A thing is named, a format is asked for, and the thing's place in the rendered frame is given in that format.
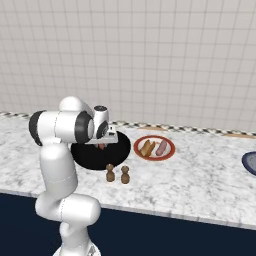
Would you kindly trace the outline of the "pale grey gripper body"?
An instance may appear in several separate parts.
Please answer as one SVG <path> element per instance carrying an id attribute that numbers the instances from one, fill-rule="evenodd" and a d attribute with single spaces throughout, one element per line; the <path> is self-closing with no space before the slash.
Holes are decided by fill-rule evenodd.
<path id="1" fill-rule="evenodd" d="M 113 144 L 118 142 L 118 135 L 116 131 L 107 132 L 102 138 L 93 138 L 89 141 L 89 144 Z"/>

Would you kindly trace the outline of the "black round bowl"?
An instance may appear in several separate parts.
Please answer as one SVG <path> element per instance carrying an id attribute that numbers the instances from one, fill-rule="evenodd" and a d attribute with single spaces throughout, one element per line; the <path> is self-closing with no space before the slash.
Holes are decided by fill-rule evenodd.
<path id="1" fill-rule="evenodd" d="M 93 144 L 72 144 L 74 161 L 85 169 L 100 171 L 105 170 L 108 164 L 116 167 L 123 163 L 130 154 L 131 142 L 125 134 L 117 132 L 117 135 L 118 142 L 108 144 L 103 149 Z"/>

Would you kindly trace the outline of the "tan hot dog bun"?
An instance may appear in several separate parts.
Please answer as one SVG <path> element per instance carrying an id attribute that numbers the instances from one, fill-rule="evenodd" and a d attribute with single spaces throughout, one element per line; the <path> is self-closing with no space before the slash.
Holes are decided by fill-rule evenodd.
<path id="1" fill-rule="evenodd" d="M 142 148 L 140 149 L 140 153 L 143 157 L 148 157 L 151 155 L 153 149 L 155 147 L 155 143 L 154 142 L 150 142 L 150 140 L 147 140 L 144 145 L 142 146 Z"/>

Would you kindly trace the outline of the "red-rimmed white plate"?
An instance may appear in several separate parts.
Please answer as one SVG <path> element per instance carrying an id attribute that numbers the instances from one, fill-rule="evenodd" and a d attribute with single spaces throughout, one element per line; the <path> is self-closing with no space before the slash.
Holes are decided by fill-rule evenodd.
<path id="1" fill-rule="evenodd" d="M 144 156 L 141 153 L 141 149 L 144 147 L 144 144 L 149 141 L 150 143 L 154 143 L 155 147 L 153 148 L 153 150 L 151 151 L 151 154 L 149 156 Z M 163 153 L 161 155 L 157 155 L 156 151 L 158 150 L 160 144 L 165 141 L 166 142 L 166 147 L 163 150 Z M 171 158 L 174 153 L 175 153 L 175 145 L 173 144 L 173 142 L 163 136 L 159 136 L 159 135 L 147 135 L 147 136 L 143 136 L 140 137 L 139 139 L 137 139 L 134 143 L 134 152 L 141 157 L 142 159 L 148 160 L 148 161 L 164 161 L 167 160 L 169 158 Z"/>

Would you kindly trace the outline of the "pink sausage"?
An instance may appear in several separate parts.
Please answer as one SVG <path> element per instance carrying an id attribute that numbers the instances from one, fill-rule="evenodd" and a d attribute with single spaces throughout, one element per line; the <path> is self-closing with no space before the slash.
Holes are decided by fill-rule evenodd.
<path id="1" fill-rule="evenodd" d="M 167 147 L 167 141 L 162 140 L 158 149 L 156 150 L 156 156 L 161 156 Z"/>

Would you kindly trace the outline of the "dark blue plate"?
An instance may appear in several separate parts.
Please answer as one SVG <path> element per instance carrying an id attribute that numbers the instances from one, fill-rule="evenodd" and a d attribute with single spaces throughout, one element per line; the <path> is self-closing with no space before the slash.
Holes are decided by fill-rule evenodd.
<path id="1" fill-rule="evenodd" d="M 245 153 L 242 156 L 242 164 L 248 172 L 256 176 L 256 151 Z"/>

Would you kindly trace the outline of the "brown wooden shaker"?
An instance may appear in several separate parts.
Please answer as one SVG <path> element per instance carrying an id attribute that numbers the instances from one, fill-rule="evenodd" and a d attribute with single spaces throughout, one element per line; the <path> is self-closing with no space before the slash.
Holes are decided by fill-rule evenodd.
<path id="1" fill-rule="evenodd" d="M 121 171 L 122 171 L 122 175 L 121 175 L 121 182 L 123 184 L 128 184 L 130 182 L 130 176 L 128 174 L 129 172 L 129 167 L 124 165 L 122 168 L 121 168 Z"/>
<path id="2" fill-rule="evenodd" d="M 108 182 L 113 182 L 115 180 L 115 173 L 113 172 L 114 166 L 112 164 L 106 165 L 106 180 Z"/>

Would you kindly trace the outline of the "dark blue counter cabinet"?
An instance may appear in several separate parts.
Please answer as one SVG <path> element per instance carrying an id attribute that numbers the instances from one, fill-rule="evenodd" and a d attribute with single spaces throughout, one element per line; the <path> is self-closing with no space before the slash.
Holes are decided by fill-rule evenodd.
<path id="1" fill-rule="evenodd" d="M 52 256 L 59 224 L 35 200 L 0 193 L 0 256 Z M 102 256 L 256 256 L 256 231 L 104 209 L 88 228 Z"/>

